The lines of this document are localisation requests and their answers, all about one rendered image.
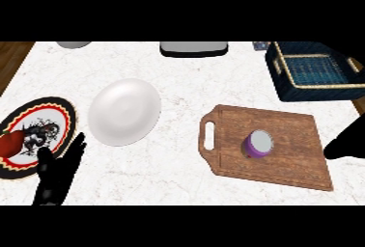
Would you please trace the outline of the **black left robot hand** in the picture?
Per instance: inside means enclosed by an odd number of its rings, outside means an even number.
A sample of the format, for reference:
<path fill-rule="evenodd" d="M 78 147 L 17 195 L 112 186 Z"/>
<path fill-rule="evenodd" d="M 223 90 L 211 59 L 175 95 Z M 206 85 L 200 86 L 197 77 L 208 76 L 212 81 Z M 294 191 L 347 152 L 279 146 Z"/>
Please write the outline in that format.
<path fill-rule="evenodd" d="M 84 139 L 85 135 L 79 133 L 60 158 L 53 157 L 48 148 L 36 152 L 39 182 L 32 201 L 35 206 L 60 206 L 63 203 L 87 146 Z"/>

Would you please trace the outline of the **black red patterned plate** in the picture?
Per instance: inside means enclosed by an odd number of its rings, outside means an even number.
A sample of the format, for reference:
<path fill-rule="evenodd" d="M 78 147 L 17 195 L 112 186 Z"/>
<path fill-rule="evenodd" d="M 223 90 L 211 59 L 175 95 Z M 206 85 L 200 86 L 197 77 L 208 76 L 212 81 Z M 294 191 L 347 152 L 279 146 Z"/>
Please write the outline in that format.
<path fill-rule="evenodd" d="M 0 122 L 0 137 L 4 132 L 23 131 L 20 152 L 10 158 L 0 156 L 0 178 L 17 179 L 36 170 L 36 151 L 45 147 L 59 157 L 69 146 L 76 125 L 75 108 L 56 96 L 41 97 L 22 105 Z"/>

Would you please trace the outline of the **dark blue wicker basket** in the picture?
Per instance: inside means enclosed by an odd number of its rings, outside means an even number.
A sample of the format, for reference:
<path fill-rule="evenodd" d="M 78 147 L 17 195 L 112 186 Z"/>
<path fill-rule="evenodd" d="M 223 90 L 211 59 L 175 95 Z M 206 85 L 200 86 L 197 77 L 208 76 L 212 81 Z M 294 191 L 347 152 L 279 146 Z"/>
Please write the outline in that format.
<path fill-rule="evenodd" d="M 279 100 L 354 100 L 365 96 L 365 67 L 316 41 L 273 41 L 264 61 Z"/>

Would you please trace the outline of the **purple can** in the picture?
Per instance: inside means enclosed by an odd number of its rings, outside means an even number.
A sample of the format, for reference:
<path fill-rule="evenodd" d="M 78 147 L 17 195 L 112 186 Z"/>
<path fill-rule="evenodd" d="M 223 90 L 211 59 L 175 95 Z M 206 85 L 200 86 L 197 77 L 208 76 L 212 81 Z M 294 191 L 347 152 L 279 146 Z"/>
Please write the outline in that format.
<path fill-rule="evenodd" d="M 249 158 L 265 157 L 273 150 L 273 139 L 264 130 L 254 130 L 242 143 L 242 151 Z"/>

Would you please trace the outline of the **white plate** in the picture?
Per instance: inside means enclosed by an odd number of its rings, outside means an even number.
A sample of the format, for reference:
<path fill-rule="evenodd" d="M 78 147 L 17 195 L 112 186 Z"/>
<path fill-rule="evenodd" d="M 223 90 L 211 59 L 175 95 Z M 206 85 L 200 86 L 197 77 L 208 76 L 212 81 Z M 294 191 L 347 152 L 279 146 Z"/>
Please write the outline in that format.
<path fill-rule="evenodd" d="M 112 147 L 135 143 L 156 125 L 161 99 L 152 85 L 122 79 L 97 94 L 88 111 L 88 127 L 95 139 Z"/>

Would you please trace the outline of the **black and grey appliance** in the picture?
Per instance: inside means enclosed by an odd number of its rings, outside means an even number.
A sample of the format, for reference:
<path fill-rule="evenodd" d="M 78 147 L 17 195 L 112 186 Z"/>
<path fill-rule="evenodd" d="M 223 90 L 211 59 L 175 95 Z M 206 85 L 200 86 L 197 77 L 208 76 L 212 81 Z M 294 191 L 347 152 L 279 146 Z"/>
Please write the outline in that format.
<path fill-rule="evenodd" d="M 221 56 L 227 51 L 226 41 L 162 41 L 159 52 L 165 57 L 203 58 Z"/>

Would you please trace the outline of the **brown wooden cutting board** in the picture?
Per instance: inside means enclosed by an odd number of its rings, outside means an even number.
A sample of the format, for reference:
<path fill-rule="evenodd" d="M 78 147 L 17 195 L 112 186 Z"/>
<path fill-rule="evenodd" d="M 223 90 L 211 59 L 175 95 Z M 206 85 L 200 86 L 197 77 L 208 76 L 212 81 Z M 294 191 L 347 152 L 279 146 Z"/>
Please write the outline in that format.
<path fill-rule="evenodd" d="M 214 146 L 197 150 L 215 175 L 333 189 L 310 115 L 218 105 L 200 123 L 214 125 Z"/>

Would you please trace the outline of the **red pepper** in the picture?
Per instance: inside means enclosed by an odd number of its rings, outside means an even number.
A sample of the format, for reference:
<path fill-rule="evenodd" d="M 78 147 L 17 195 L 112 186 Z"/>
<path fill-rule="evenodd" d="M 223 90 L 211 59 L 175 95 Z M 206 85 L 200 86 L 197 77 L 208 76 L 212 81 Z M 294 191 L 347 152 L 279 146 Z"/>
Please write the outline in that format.
<path fill-rule="evenodd" d="M 23 131 L 16 130 L 13 132 L 5 131 L 0 137 L 0 156 L 10 158 L 22 149 Z"/>

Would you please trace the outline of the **grey round object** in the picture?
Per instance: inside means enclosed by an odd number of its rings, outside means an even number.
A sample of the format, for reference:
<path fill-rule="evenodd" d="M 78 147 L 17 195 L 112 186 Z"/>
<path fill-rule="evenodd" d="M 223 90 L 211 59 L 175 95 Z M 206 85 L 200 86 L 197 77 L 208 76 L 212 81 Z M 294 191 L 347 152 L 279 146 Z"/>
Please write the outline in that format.
<path fill-rule="evenodd" d="M 56 41 L 57 45 L 66 49 L 81 48 L 90 44 L 90 41 Z"/>

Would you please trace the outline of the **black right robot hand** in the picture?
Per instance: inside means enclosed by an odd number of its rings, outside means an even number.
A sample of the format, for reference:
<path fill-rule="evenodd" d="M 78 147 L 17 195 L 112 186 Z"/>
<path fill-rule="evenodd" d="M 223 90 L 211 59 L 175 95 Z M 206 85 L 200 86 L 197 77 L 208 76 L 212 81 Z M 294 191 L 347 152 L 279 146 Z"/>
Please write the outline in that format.
<path fill-rule="evenodd" d="M 345 156 L 365 158 L 365 113 L 347 126 L 323 149 L 326 159 Z"/>

